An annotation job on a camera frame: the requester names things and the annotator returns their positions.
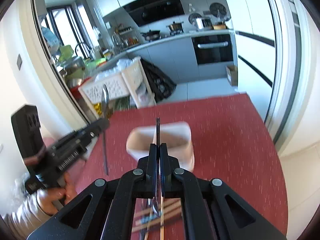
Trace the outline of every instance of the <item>red tablecloth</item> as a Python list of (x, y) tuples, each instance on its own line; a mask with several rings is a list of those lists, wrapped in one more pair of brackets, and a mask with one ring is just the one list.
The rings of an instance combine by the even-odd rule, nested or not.
[[(87, 161), (76, 188), (95, 179), (112, 180), (136, 168), (126, 152), (131, 130), (160, 122), (185, 121), (191, 128), (195, 167), (201, 179), (221, 178), (284, 235), (287, 194), (280, 161), (263, 121), (246, 94), (208, 98), (116, 112), (106, 131), (109, 176), (104, 174), (101, 139)], [(182, 221), (165, 227), (165, 239), (183, 237)], [(153, 233), (149, 239), (158, 239)]]

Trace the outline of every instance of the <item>gray lower cabinet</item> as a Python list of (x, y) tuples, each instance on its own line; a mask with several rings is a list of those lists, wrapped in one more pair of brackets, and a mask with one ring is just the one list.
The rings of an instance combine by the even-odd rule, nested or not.
[(179, 82), (179, 76), (175, 61), (172, 57), (171, 48), (168, 42), (148, 47), (151, 62), (168, 75), (175, 83)]
[(170, 41), (168, 45), (178, 72), (179, 83), (198, 80), (199, 69), (191, 38)]
[(226, 66), (233, 65), (233, 61), (198, 65), (199, 75), (202, 78), (226, 78)]
[(139, 49), (139, 50), (136, 50), (134, 52), (130, 52), (129, 53), (129, 58), (134, 58), (134, 57), (141, 57), (142, 59), (148, 61), (148, 62), (151, 62), (151, 58), (150, 58), (150, 55), (149, 55), (149, 52), (148, 52), (148, 49), (147, 48), (144, 48), (144, 49)]

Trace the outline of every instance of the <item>dish rack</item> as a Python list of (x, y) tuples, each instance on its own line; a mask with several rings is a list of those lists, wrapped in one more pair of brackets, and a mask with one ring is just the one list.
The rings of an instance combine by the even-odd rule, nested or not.
[(108, 89), (110, 100), (131, 95), (137, 108), (139, 109), (142, 108), (143, 105), (139, 101), (136, 90), (141, 83), (144, 82), (150, 98), (148, 106), (156, 105), (155, 95), (151, 91), (147, 76), (143, 70), (140, 60), (141, 57), (136, 57), (134, 58), (132, 64), (126, 69), (111, 74), (101, 80), (98, 80), (97, 82), (94, 81), (95, 77), (92, 77), (78, 88), (79, 93), (96, 118), (99, 118), (99, 115), (93, 108), (93, 105), (101, 102), (103, 84), (105, 84)]

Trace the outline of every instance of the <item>person's hand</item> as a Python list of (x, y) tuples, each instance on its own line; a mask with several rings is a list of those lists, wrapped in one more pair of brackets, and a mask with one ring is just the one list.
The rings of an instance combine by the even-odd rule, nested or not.
[(58, 212), (57, 208), (52, 204), (52, 201), (60, 200), (66, 196), (66, 205), (77, 195), (69, 173), (66, 172), (64, 174), (64, 180), (66, 182), (65, 188), (50, 188), (48, 190), (41, 189), (37, 191), (37, 201), (39, 206), (48, 215), (54, 215)]

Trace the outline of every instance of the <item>metal spoon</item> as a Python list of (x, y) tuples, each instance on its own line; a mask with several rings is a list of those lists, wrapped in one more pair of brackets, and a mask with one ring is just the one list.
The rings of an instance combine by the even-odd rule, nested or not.
[(159, 213), (159, 202), (158, 202), (158, 195), (159, 195), (159, 166), (160, 166), (160, 118), (157, 118), (156, 121), (156, 143), (157, 143), (157, 167), (156, 167), (156, 192), (155, 196), (152, 199), (152, 210), (157, 217), (160, 217)]
[[(106, 110), (109, 104), (109, 93), (107, 86), (103, 84), (102, 86), (102, 94), (101, 94), (101, 110), (103, 118), (106, 118)], [(105, 166), (105, 173), (108, 175), (108, 163), (107, 163), (107, 149), (106, 149), (106, 132), (103, 131), (102, 133), (102, 154), (103, 154), (103, 161)]]

